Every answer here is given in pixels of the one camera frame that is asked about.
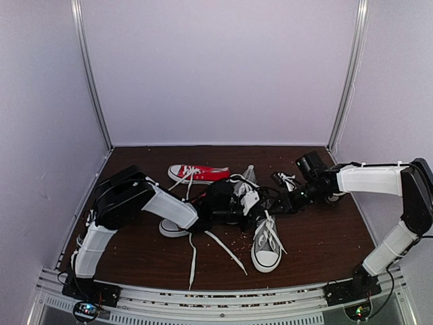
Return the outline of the grey sneaker with laces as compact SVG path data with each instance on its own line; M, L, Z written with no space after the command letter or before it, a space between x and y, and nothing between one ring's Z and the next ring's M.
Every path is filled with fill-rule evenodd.
M241 205L240 200L249 191L256 190L258 192L258 185L256 184L256 174L254 172L253 165L249 165L242 174L232 174L230 176L229 183L233 186L233 196L231 197L230 205ZM260 200L258 201L259 206L262 206L264 208L269 207L268 199L262 202L260 202Z

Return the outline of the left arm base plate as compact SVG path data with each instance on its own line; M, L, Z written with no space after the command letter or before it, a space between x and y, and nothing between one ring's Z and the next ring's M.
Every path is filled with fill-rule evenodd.
M80 301L89 301L95 305L116 307L120 297L121 288L112 284L99 282L71 282L65 284L62 294Z

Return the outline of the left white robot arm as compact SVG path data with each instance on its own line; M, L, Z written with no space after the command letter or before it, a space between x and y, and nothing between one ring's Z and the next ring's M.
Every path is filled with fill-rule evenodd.
M160 233L166 237L205 233L221 244L210 231L214 220L245 225L258 202L259 187L252 165L242 174L232 174L228 168L173 165L169 175L177 185L198 183L207 188L196 198L179 198L135 165L98 185L96 198L85 214L85 233L76 239L69 265L70 287L82 300L90 301L97 295L93 279L109 241L140 213L161 217Z

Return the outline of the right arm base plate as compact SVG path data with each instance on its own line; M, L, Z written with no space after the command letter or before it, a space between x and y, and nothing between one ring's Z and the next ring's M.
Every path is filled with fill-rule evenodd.
M367 299L372 295L380 294L382 289L378 283L356 287L355 281L350 279L342 282L331 280L323 287L323 291L327 305L331 307Z

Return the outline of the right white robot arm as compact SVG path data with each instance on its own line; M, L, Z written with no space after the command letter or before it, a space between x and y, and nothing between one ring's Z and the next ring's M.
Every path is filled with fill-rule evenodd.
M272 215L292 215L319 198L330 199L353 192L389 194L403 199L403 214L383 241L355 267L347 284L351 298L369 292L378 274L408 251L432 227L432 171L423 158L392 164L350 162L328 167L317 152L296 160L305 183L294 190L276 173L282 188L271 205Z

